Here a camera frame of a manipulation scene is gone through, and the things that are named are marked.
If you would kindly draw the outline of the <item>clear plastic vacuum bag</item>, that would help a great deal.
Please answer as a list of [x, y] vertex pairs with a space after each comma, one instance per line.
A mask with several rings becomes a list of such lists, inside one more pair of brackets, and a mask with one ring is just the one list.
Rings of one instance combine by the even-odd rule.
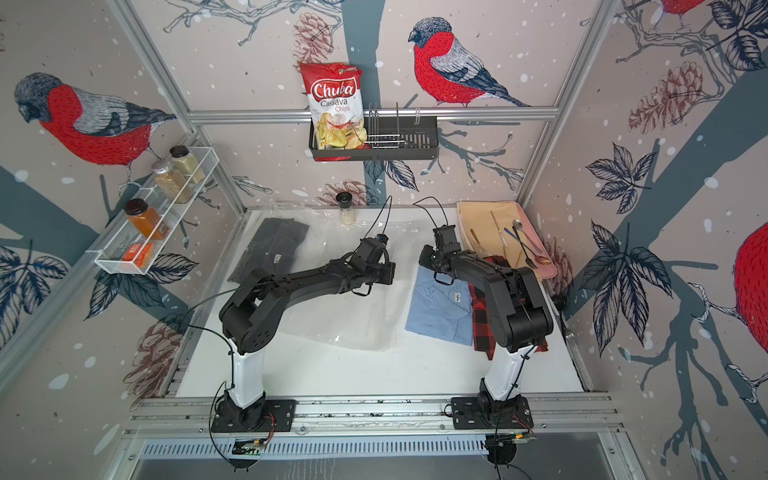
[[213, 320], [194, 328], [240, 353], [279, 334], [354, 350], [385, 350], [407, 307], [426, 225], [404, 210], [276, 204], [252, 214], [221, 293], [202, 301]]

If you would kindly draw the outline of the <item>red black plaid shirt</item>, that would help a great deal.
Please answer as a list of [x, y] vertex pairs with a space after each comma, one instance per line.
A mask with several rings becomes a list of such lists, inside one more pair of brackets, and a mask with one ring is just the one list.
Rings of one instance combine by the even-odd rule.
[[485, 294], [475, 286], [469, 286], [472, 306], [473, 346], [475, 351], [483, 352], [489, 361], [494, 357], [496, 341], [487, 316]]

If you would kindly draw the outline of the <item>dark grey pinstripe shirt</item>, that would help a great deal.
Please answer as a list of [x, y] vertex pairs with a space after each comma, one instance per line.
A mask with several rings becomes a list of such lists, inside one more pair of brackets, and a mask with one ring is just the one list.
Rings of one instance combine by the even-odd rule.
[[290, 273], [308, 230], [308, 225], [294, 219], [265, 218], [228, 281], [241, 284], [256, 269], [270, 274]]

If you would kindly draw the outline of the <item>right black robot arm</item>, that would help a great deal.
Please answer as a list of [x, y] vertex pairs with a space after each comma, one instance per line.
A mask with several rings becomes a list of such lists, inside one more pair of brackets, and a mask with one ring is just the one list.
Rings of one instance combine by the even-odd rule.
[[461, 280], [483, 293], [497, 344], [474, 410], [488, 422], [508, 417], [519, 403], [525, 364], [554, 329], [545, 296], [530, 268], [513, 269], [463, 250], [453, 225], [436, 227], [433, 233], [435, 244], [423, 247], [419, 264], [433, 271], [437, 281]]

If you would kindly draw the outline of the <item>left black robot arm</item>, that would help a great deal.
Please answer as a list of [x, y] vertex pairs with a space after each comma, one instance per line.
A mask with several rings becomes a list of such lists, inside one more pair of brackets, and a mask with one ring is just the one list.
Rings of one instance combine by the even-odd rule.
[[310, 270], [270, 274], [258, 268], [246, 277], [219, 312], [222, 331], [233, 349], [232, 387], [216, 407], [244, 430], [264, 421], [266, 392], [262, 382], [262, 350], [275, 337], [288, 308], [326, 295], [352, 292], [361, 286], [393, 283], [396, 264], [389, 258], [389, 238], [381, 233], [360, 240], [357, 248]]

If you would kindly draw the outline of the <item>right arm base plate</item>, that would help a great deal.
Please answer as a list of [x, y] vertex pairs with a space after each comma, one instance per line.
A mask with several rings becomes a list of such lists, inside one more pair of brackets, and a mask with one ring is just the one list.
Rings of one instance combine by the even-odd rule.
[[450, 406], [456, 430], [532, 430], [534, 427], [528, 400], [522, 395], [499, 401], [480, 395], [453, 397]]

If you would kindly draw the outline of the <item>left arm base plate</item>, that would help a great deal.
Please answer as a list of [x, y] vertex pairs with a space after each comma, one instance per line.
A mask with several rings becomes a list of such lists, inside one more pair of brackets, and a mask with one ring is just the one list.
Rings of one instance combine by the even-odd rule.
[[289, 432], [295, 417], [298, 402], [293, 399], [256, 400], [247, 408], [237, 406], [225, 395], [214, 407], [213, 433], [283, 433]]

